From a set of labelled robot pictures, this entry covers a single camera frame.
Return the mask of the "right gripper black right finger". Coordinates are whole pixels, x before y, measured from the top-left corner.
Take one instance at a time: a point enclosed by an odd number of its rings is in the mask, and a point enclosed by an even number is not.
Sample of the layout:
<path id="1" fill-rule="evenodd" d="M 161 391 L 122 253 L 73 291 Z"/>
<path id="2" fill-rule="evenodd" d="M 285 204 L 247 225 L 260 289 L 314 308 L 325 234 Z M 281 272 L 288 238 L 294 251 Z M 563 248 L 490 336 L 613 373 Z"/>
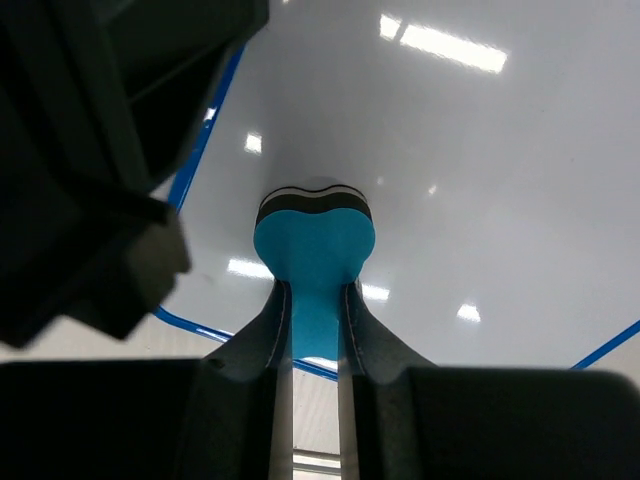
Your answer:
<path id="1" fill-rule="evenodd" d="M 639 392 L 603 371 L 440 367 L 340 296 L 346 479 L 635 479 Z"/>

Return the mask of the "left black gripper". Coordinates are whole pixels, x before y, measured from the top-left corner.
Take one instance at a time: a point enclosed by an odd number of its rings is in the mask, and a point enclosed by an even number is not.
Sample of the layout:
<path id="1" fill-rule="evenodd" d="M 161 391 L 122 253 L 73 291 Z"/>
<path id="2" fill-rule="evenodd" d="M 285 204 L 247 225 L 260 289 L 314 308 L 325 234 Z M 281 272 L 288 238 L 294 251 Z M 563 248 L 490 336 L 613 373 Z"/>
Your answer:
<path id="1" fill-rule="evenodd" d="M 1 340 L 68 316 L 123 339 L 190 257 L 153 192 L 186 163 L 265 1 L 1 5 Z"/>

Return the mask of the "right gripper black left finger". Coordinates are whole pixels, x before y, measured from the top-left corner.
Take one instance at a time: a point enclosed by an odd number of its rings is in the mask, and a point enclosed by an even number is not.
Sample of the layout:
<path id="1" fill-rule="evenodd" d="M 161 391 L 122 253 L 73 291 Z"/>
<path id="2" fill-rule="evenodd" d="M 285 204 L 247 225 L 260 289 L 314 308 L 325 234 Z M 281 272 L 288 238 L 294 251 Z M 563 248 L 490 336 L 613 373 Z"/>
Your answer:
<path id="1" fill-rule="evenodd" d="M 204 358 L 1 367 L 5 479 L 288 479 L 292 292 Z"/>

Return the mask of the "blue whiteboard eraser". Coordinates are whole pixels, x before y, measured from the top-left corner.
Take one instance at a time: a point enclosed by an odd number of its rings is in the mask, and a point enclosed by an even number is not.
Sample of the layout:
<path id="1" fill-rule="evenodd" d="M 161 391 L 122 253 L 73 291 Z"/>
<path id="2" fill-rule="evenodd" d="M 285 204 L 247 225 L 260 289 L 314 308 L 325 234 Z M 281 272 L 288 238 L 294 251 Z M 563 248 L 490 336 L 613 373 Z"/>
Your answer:
<path id="1" fill-rule="evenodd" d="M 293 356 L 337 360 L 343 287 L 358 280 L 375 245 L 366 197 L 344 184 L 279 188 L 260 203 L 253 243 L 289 285 Z"/>

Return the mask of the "blue framed whiteboard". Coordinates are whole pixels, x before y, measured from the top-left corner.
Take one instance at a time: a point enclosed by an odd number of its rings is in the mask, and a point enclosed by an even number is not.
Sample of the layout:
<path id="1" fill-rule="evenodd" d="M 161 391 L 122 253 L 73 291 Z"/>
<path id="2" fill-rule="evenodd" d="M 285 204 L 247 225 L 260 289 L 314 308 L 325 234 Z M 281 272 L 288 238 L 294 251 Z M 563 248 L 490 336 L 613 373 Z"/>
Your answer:
<path id="1" fill-rule="evenodd" d="M 336 182 L 372 210 L 370 309 L 425 357 L 638 371 L 637 2 L 274 1 L 206 122 L 170 313 L 239 330 L 260 201 Z"/>

